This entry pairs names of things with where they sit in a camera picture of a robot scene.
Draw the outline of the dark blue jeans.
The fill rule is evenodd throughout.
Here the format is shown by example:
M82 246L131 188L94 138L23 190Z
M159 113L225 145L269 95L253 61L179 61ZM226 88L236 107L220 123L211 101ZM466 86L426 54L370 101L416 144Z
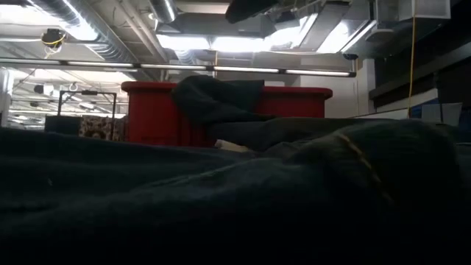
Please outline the dark blue jeans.
M471 265L471 131L414 119L264 130L173 97L248 152L0 127L0 265Z

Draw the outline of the red plastic laundry bin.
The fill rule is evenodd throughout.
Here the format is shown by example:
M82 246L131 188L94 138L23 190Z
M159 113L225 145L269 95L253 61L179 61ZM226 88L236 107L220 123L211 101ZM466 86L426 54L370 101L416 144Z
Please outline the red plastic laundry bin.
M170 82L123 82L128 93L127 140L148 145L208 147L214 144L205 130L193 125L171 99ZM328 88L266 86L255 112L281 117L323 118Z

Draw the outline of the long ceiling light strip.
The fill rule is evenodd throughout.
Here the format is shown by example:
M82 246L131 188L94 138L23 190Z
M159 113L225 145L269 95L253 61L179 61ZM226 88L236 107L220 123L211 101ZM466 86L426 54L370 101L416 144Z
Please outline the long ceiling light strip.
M139 71L139 70L176 70L176 71L207 71L207 72L241 72L257 74L285 74L315 77L356 77L351 71L327 71L289 68L256 68L240 66L204 66L204 65L176 65L158 63L109 63L77 60L49 60L0 57L0 65L18 66L24 68L97 68L105 71Z

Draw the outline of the patterned box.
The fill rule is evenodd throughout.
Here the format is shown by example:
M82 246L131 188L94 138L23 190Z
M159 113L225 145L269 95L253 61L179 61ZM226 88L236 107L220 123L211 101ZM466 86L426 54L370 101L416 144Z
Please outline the patterned box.
M106 141L125 141L127 117L117 119L99 116L83 116L80 119L79 136Z

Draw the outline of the black metal rack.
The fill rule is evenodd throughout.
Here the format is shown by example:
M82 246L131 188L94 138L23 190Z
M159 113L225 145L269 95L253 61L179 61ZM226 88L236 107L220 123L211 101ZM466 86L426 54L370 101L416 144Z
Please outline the black metal rack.
M69 94L70 96L63 100L64 94ZM97 96L103 95L106 98L106 95L111 95L113 97L113 108L112 108L112 121L111 121L111 132L113 133L116 121L116 105L117 105L117 93L112 92L99 92L99 91L91 91L91 90L84 90L84 91L60 91L59 94L59 102L57 106L57 116L61 116L62 112L62 105L68 101L68 99L74 96L76 93L80 93L85 96Z

